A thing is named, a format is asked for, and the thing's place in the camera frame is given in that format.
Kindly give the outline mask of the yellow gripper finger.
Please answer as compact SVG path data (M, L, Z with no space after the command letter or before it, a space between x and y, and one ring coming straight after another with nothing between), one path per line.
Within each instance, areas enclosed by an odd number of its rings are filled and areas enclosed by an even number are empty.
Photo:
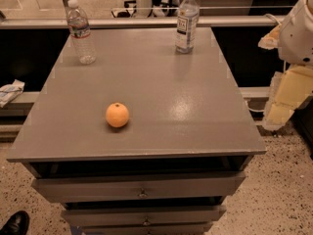
M278 24L269 33L263 36L259 42L258 46L266 50L273 50L278 47L279 35L281 26Z
M291 65L285 72L276 71L271 80L262 126L269 131L276 131L285 126L294 111L312 92L311 66Z

